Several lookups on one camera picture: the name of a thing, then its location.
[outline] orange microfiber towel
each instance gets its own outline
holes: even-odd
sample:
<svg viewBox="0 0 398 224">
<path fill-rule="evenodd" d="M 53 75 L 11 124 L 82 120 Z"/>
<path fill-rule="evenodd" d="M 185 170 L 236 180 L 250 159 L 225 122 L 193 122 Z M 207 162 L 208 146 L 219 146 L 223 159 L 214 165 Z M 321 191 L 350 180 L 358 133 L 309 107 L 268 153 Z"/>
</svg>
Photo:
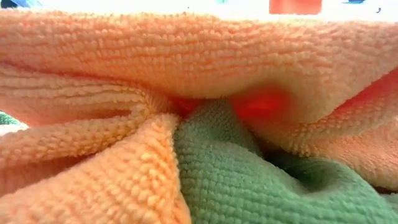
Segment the orange microfiber towel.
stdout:
<svg viewBox="0 0 398 224">
<path fill-rule="evenodd" d="M 397 56 L 397 22 L 2 10 L 0 109 L 30 128 L 0 138 L 0 223 L 190 223 L 172 135 L 217 98 L 398 190 Z"/>
</svg>

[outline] fabric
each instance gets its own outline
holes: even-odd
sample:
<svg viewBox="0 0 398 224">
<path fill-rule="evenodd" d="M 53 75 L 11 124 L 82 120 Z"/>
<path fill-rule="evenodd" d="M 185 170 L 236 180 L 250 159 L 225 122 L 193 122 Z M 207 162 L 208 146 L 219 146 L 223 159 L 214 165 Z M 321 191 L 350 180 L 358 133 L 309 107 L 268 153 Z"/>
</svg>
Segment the fabric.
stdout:
<svg viewBox="0 0 398 224">
<path fill-rule="evenodd" d="M 36 0 L 1 0 L 2 8 L 9 7 L 41 7 L 42 4 Z"/>
<path fill-rule="evenodd" d="M 0 111 L 0 125 L 4 124 L 20 124 L 18 120 Z"/>
<path fill-rule="evenodd" d="M 398 222 L 398 195 L 387 202 L 343 164 L 281 153 L 264 160 L 224 101 L 197 110 L 174 138 L 193 223 Z"/>
</svg>

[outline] towel fold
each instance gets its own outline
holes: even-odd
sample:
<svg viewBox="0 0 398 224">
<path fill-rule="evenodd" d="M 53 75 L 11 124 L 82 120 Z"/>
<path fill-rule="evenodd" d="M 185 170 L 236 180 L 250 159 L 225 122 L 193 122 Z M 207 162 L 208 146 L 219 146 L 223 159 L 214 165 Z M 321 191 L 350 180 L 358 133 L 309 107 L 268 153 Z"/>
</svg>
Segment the towel fold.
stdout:
<svg viewBox="0 0 398 224">
<path fill-rule="evenodd" d="M 347 166 L 261 150 L 224 101 L 208 103 L 174 135 L 193 223 L 395 223 L 389 202 Z"/>
<path fill-rule="evenodd" d="M 0 223 L 190 223 L 172 147 L 178 117 L 147 93 L 130 96 L 126 117 L 4 135 Z"/>
</svg>

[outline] orange object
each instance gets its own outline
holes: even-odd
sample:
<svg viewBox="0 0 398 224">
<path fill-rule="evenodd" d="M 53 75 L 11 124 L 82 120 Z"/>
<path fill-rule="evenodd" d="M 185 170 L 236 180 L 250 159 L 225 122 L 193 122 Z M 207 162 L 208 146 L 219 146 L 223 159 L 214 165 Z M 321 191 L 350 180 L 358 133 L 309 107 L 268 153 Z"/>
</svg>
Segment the orange object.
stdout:
<svg viewBox="0 0 398 224">
<path fill-rule="evenodd" d="M 321 8 L 322 0 L 269 0 L 270 14 L 316 15 Z"/>
</svg>

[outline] green microfiber towel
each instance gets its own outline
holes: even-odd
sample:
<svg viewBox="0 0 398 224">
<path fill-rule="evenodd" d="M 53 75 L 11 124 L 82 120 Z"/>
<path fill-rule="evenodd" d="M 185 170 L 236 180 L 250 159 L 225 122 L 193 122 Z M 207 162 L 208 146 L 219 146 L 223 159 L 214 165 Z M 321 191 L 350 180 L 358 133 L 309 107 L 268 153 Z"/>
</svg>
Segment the green microfiber towel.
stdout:
<svg viewBox="0 0 398 224">
<path fill-rule="evenodd" d="M 343 164 L 288 154 L 263 159 L 224 101 L 179 126 L 175 151 L 195 224 L 398 223 L 398 197 L 379 195 Z"/>
<path fill-rule="evenodd" d="M 0 125 L 4 124 L 21 124 L 21 122 L 19 122 L 12 116 L 9 116 L 8 114 L 0 111 Z"/>
</svg>

